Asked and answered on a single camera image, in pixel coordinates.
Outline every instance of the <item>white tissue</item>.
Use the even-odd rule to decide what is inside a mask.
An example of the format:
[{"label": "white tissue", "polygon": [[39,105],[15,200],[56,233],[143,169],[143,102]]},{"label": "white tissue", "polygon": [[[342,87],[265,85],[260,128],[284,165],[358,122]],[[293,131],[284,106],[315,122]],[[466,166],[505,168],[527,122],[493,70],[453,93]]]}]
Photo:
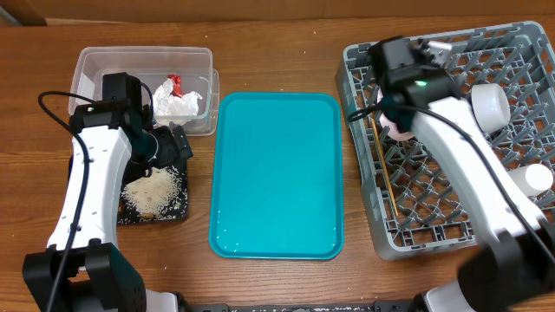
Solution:
[{"label": "white tissue", "polygon": [[[199,93],[192,91],[178,97],[172,95],[172,91],[173,81],[169,78],[156,89],[153,95],[154,116],[196,116],[199,113],[198,100],[202,100]],[[169,126],[170,120],[157,119],[157,122]]]}]

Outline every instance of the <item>blue tray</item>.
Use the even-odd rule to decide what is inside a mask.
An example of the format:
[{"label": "blue tray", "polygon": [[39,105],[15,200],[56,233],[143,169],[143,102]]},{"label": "blue tray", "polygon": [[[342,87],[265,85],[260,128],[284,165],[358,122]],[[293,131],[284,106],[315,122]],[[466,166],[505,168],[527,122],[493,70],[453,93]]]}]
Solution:
[{"label": "blue tray", "polygon": [[343,247],[339,104],[235,93],[219,107],[210,245],[222,257],[317,259]]}]

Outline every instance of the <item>gray plastic crate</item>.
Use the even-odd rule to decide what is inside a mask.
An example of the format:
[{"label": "gray plastic crate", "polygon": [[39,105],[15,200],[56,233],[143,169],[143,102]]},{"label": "gray plastic crate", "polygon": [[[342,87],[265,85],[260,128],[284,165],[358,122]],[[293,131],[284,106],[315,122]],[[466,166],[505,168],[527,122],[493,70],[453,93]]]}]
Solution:
[{"label": "gray plastic crate", "polygon": [[[511,123],[485,135],[507,169],[541,163],[555,170],[555,59],[543,28],[535,22],[415,36],[449,42],[447,70],[468,98],[474,84],[499,83],[511,104]],[[348,46],[336,76],[343,116],[375,105],[377,87],[368,71],[367,49]],[[362,81],[369,80],[363,88]],[[362,176],[362,198],[376,253],[388,260],[475,244],[465,208],[426,148],[415,139],[397,142],[387,127],[374,133],[370,116],[348,123]],[[376,154],[382,145],[387,168]],[[394,190],[398,216],[385,181]],[[553,221],[553,189],[533,199]]]}]

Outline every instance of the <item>yellow stick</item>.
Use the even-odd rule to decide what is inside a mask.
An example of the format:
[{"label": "yellow stick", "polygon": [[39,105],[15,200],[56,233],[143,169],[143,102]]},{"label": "yellow stick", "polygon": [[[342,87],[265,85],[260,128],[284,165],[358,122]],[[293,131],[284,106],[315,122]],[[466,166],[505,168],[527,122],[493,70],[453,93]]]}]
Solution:
[{"label": "yellow stick", "polygon": [[372,130],[374,130],[374,142],[378,152],[378,158],[380,159],[380,164],[382,164],[383,176],[385,177],[385,183],[388,185],[389,197],[391,198],[391,203],[393,203],[393,210],[395,211],[395,216],[399,215],[397,212],[397,204],[395,203],[395,197],[393,197],[393,190],[391,189],[391,183],[389,183],[388,168],[385,166],[385,160],[383,159],[382,143],[378,138],[378,130],[375,127],[374,118],[369,117],[372,123]]}]

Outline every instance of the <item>wooden table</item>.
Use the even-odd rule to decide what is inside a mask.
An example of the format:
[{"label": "wooden table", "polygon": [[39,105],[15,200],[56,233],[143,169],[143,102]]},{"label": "wooden table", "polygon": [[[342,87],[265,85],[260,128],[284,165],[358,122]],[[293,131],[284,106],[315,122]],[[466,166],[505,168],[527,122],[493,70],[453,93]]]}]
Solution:
[{"label": "wooden table", "polygon": [[[90,46],[208,47],[222,99],[235,91],[322,92],[337,98],[335,73],[345,47],[525,20],[555,42],[554,16],[376,18],[305,22],[122,24],[0,29],[0,311],[37,311],[22,279],[26,254],[43,251],[66,192],[70,136],[38,107],[45,90],[69,91]],[[67,118],[68,101],[51,99]],[[179,291],[192,304],[373,302],[411,298],[455,277],[473,250],[383,261],[372,247],[355,148],[343,126],[345,245],[335,259],[232,260],[208,244],[216,135],[191,138],[190,217],[184,223],[119,227],[123,255],[149,289]],[[555,296],[519,309],[553,310]]]}]

